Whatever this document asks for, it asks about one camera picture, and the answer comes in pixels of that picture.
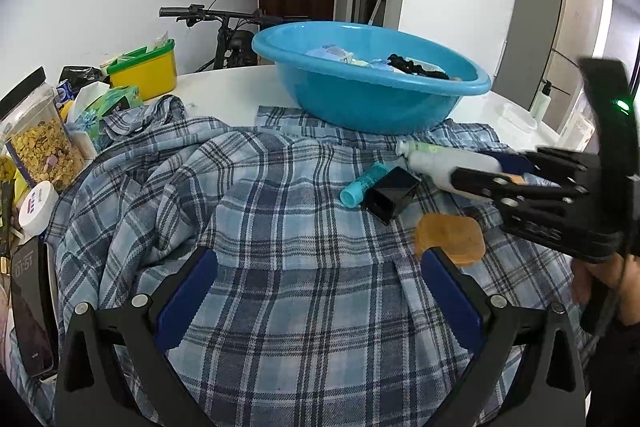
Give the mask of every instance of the person's hand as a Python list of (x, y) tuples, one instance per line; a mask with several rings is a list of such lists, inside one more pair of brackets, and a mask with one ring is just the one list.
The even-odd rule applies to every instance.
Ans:
[[(610, 288), (616, 289), (620, 282), (624, 260), (618, 254), (602, 264), (588, 264), (573, 259), (571, 270), (574, 273), (572, 292), (574, 302), (587, 304), (591, 298), (591, 282), (593, 278), (604, 282)], [(632, 255), (628, 261), (625, 279), (620, 285), (620, 307), (618, 318), (625, 326), (640, 323), (640, 258)]]

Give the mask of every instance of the plaid shirt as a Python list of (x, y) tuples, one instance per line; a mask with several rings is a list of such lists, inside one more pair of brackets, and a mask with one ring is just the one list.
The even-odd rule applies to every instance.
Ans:
[[(185, 118), (171, 96), (113, 115), (106, 127), (119, 141), (62, 195), (47, 236), (56, 248), (60, 343), (78, 302), (104, 309), (152, 293), (196, 246), (212, 248), (218, 279), (168, 359), (219, 425), (427, 420), (470, 360), (414, 257), (414, 230), (427, 212), (473, 217), (486, 254), (464, 271), (514, 305), (562, 301), (588, 356), (564, 256), (502, 233), (492, 206), (428, 179), (388, 227), (341, 205), (340, 191), (374, 162), (406, 166), (395, 154), (398, 137), (275, 107), (260, 108), (255, 128), (230, 128)], [(483, 124), (447, 120), (414, 138), (508, 150)], [(513, 350), (481, 419), (498, 409), (520, 354)], [(121, 360), (143, 413), (158, 419), (130, 361)], [(50, 420), (52, 389), (20, 383)]]

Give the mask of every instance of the clear plastic container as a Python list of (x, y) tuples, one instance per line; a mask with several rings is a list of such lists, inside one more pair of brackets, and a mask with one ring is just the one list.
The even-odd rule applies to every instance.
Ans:
[(65, 190), (84, 160), (71, 144), (54, 103), (55, 90), (34, 72), (0, 102), (0, 140), (31, 188), (49, 181)]
[(593, 110), (589, 105), (587, 95), (582, 91), (560, 134), (556, 147), (582, 152), (587, 147), (595, 130)]
[(521, 131), (530, 133), (538, 129), (538, 122), (534, 120), (531, 113), (519, 105), (507, 102), (498, 110), (498, 113)]

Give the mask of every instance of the white bottle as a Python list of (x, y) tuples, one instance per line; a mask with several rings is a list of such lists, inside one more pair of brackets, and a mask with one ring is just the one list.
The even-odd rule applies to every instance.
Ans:
[(417, 142), (412, 139), (408, 140), (400, 140), (396, 143), (396, 154), (398, 156), (404, 156), (405, 158), (409, 158), (409, 155), (413, 151), (422, 151), (422, 152), (436, 152), (439, 149), (444, 149), (445, 147), (441, 145), (434, 145), (431, 143), (425, 142)]
[(531, 104), (531, 116), (535, 121), (540, 124), (542, 119), (545, 118), (546, 110), (551, 103), (551, 82), (546, 81), (542, 90), (538, 92), (536, 97), (533, 99), (533, 104)]
[(500, 162), (492, 156), (450, 147), (442, 147), (434, 152), (413, 150), (409, 153), (407, 163), (412, 171), (430, 176), (436, 187), (478, 201), (490, 199), (456, 190), (451, 185), (451, 173), (459, 167), (484, 172), (502, 172)]

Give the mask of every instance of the black plastic bag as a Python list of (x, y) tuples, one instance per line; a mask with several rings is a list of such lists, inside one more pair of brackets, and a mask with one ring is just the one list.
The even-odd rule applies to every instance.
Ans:
[(62, 68), (62, 73), (60, 74), (59, 84), (66, 80), (68, 80), (71, 86), (74, 97), (78, 96), (78, 92), (80, 92), (84, 86), (88, 86), (94, 82), (111, 84), (110, 77), (103, 76), (98, 68), (92, 68), (91, 66), (65, 66)]

